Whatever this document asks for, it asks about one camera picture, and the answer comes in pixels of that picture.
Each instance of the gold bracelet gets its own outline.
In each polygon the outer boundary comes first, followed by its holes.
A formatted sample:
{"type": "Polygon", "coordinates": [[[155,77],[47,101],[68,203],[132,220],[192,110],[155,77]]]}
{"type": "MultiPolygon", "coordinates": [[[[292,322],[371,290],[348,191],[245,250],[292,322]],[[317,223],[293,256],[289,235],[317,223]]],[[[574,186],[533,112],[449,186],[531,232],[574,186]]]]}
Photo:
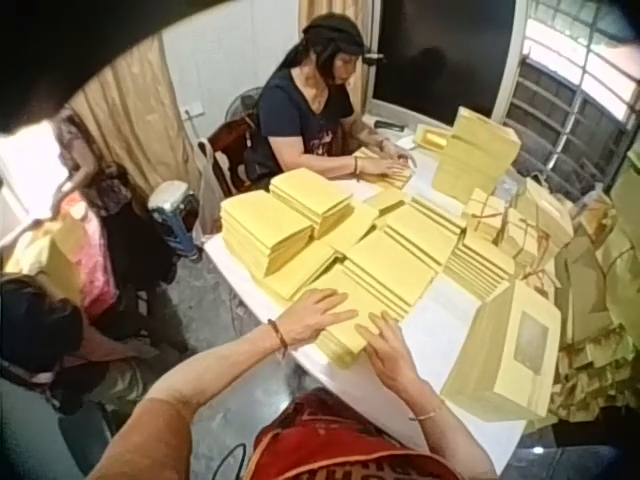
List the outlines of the gold bracelet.
{"type": "Polygon", "coordinates": [[[423,420],[431,420],[433,417],[435,417],[438,414],[440,410],[442,410],[442,403],[440,403],[440,405],[434,408],[430,413],[427,413],[426,415],[420,415],[418,417],[409,417],[409,420],[411,420],[412,422],[422,422],[423,420]]]}

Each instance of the electrical outlet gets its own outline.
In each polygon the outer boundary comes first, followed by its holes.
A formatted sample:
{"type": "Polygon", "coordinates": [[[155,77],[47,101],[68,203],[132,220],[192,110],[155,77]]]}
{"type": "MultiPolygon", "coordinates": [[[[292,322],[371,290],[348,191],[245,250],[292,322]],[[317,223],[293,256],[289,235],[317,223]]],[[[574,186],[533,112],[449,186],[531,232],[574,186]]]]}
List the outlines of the electrical outlet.
{"type": "Polygon", "coordinates": [[[189,117],[196,118],[201,115],[204,115],[204,107],[202,106],[202,102],[196,101],[188,105],[182,105],[180,107],[180,116],[183,120],[188,120],[189,117]]]}

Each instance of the black t-shirt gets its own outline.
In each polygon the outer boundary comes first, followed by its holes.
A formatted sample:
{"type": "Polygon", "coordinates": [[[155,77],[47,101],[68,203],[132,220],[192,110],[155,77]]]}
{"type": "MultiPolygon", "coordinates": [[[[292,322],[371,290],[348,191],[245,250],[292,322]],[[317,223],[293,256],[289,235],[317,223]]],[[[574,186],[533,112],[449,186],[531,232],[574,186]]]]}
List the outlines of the black t-shirt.
{"type": "Polygon", "coordinates": [[[282,173],[268,137],[302,137],[304,152],[326,156],[340,120],[353,115],[344,85],[330,87],[322,112],[315,113],[295,84],[290,70],[274,73],[264,86],[258,103],[258,125],[245,153],[247,177],[267,188],[282,173]]]}

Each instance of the bracelet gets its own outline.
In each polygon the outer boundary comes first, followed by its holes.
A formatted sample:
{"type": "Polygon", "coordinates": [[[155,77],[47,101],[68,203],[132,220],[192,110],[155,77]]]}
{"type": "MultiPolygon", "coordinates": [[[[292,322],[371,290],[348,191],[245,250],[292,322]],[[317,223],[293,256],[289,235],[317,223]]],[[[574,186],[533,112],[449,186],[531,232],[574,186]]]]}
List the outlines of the bracelet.
{"type": "Polygon", "coordinates": [[[278,328],[278,324],[276,322],[274,322],[273,320],[269,319],[269,320],[267,320],[267,323],[269,324],[269,326],[275,332],[276,337],[278,337],[278,341],[280,342],[280,345],[282,346],[282,349],[283,349],[282,354],[284,355],[285,353],[287,353],[287,350],[289,350],[289,344],[285,340],[284,335],[282,335],[282,332],[278,328]]]}
{"type": "Polygon", "coordinates": [[[436,408],[434,408],[430,413],[427,413],[426,415],[420,415],[418,417],[409,417],[409,420],[411,420],[412,422],[421,422],[423,420],[430,420],[433,417],[435,417],[441,409],[442,409],[442,403],[436,408]]]}
{"type": "Polygon", "coordinates": [[[358,165],[358,156],[353,156],[353,174],[356,177],[356,180],[360,180],[360,166],[358,165]]]}

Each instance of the curtain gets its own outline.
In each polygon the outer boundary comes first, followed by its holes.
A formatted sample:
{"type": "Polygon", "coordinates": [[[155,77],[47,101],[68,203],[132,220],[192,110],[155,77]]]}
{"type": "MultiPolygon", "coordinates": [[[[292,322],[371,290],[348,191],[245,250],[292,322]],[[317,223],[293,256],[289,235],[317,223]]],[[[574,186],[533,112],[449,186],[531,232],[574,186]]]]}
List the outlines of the curtain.
{"type": "Polygon", "coordinates": [[[198,191],[200,173],[184,131],[160,35],[139,43],[71,100],[106,160],[121,164],[146,195],[166,180],[198,191]]]}
{"type": "MultiPolygon", "coordinates": [[[[368,29],[365,28],[371,0],[300,0],[300,9],[298,11],[298,27],[302,31],[304,27],[311,21],[313,17],[321,13],[336,12],[344,13],[351,17],[356,25],[360,28],[365,38],[368,38],[368,29]]],[[[357,112],[363,113],[365,108],[365,94],[368,81],[368,72],[363,68],[362,62],[358,62],[356,73],[351,77],[347,88],[353,107],[357,112]]]]}

